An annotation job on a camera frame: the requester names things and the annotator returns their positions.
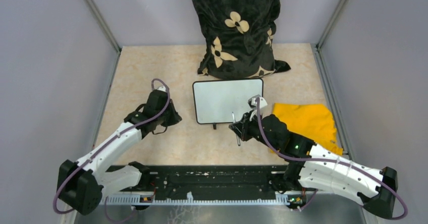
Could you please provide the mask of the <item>white marker pen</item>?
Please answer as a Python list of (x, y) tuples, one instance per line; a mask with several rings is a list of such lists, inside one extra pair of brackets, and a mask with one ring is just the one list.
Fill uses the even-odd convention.
[(236, 135), (236, 141), (237, 141), (237, 145), (240, 147), (241, 146), (241, 141), (240, 141), (240, 137), (237, 133), (237, 128), (236, 128), (236, 118), (235, 118), (235, 114), (234, 112), (232, 112), (232, 119), (233, 119), (233, 123), (232, 123), (232, 127), (231, 130), (235, 133)]

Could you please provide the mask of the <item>white whiteboard black frame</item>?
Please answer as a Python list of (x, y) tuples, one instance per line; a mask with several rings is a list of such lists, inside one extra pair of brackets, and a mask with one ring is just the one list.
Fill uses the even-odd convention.
[(208, 80), (192, 84), (196, 122), (201, 125), (238, 121), (252, 110), (251, 99), (263, 96), (263, 79)]

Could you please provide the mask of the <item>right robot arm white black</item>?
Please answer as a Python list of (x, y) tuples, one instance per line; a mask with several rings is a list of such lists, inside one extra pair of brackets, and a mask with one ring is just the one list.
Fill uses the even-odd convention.
[(318, 189), (345, 197), (366, 211), (393, 219), (397, 171), (389, 166), (371, 168), (353, 162), (319, 143), (288, 130), (275, 115), (259, 120), (256, 112), (245, 113), (229, 125), (242, 141), (255, 139), (279, 153), (288, 162), (283, 175), (287, 188)]

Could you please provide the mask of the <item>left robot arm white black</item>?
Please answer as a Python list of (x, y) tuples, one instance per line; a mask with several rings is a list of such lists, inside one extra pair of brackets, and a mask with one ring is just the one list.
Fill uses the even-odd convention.
[(111, 194), (130, 187), (140, 191), (148, 189), (151, 176), (142, 164), (132, 162), (112, 172), (108, 169), (128, 149), (153, 134), (158, 126), (168, 128), (181, 119), (168, 87), (153, 89), (147, 102), (129, 113), (109, 138), (78, 160), (66, 160), (61, 164), (52, 202), (54, 211), (62, 213), (57, 208), (57, 201), (61, 200), (72, 210), (87, 215)]

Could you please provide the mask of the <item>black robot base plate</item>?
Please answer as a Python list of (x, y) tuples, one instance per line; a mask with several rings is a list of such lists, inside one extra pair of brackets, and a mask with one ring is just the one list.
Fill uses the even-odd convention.
[(123, 192), (154, 192), (155, 200), (272, 200), (276, 194), (303, 193), (286, 179), (286, 165), (145, 165), (140, 182)]

